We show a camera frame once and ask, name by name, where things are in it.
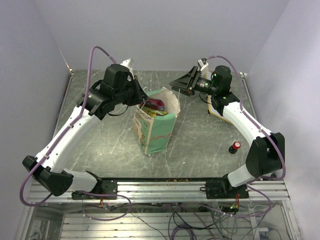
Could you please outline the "purple Fox's berries candy bag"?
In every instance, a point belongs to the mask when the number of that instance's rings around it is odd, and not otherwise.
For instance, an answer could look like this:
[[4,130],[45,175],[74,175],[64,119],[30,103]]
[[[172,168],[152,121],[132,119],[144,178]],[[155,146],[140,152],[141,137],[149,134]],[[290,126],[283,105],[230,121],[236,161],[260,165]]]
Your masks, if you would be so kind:
[[164,111],[165,103],[160,99],[150,98],[149,100],[140,104],[140,108],[142,107],[147,107],[158,111]]

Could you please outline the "green patterned paper bag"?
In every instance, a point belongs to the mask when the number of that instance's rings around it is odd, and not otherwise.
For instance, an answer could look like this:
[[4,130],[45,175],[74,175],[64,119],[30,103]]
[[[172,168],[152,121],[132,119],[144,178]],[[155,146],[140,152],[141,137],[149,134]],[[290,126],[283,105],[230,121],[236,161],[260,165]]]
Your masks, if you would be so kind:
[[165,87],[149,91],[147,95],[150,99],[161,100],[166,112],[163,116],[150,116],[144,111],[145,103],[135,107],[133,130],[142,151],[150,155],[167,149],[181,106],[176,95]]

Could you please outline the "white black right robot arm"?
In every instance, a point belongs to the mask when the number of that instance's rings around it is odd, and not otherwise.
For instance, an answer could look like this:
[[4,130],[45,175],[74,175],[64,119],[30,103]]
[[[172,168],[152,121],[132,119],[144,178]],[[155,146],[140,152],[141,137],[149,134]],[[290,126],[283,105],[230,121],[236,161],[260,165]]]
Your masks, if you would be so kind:
[[263,127],[243,107],[242,102],[231,92],[232,74],[229,67],[217,66],[210,79],[194,66],[187,74],[170,82],[172,90],[186,96],[195,92],[207,94],[210,104],[223,118],[231,122],[250,144],[245,164],[227,175],[227,182],[220,186],[221,194],[233,197],[238,187],[259,178],[269,178],[269,174],[285,173],[285,138],[281,133],[273,133]]

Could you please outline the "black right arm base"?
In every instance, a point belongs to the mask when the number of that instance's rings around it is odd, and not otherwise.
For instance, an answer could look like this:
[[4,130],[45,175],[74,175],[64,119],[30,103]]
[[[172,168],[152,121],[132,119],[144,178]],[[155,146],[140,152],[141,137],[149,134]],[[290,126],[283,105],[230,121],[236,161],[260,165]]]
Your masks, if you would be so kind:
[[200,187],[201,192],[205,192],[207,199],[248,199],[249,193],[247,187],[243,184],[238,187],[232,187],[227,179],[211,178]]

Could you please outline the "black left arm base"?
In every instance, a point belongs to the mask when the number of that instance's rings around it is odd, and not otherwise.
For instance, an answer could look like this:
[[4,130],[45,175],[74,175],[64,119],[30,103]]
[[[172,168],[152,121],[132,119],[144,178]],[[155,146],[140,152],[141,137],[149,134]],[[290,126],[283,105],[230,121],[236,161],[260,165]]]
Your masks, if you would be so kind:
[[83,193],[81,191],[74,191],[71,194],[72,200],[95,200],[95,199],[107,199],[115,200],[118,193],[118,184],[113,180],[102,180],[90,191],[90,194]]

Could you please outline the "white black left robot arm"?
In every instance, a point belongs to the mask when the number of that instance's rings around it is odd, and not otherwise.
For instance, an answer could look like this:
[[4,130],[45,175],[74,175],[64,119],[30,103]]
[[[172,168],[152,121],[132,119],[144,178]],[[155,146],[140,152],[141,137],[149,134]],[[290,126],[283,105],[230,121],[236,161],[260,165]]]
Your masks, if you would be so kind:
[[68,190],[84,191],[96,199],[102,193],[102,180],[89,172],[66,169],[66,163],[78,142],[119,104],[139,105],[148,96],[133,74],[132,59],[111,64],[102,80],[89,89],[88,98],[81,97],[67,122],[51,142],[36,156],[26,156],[23,166],[32,177],[55,197]]

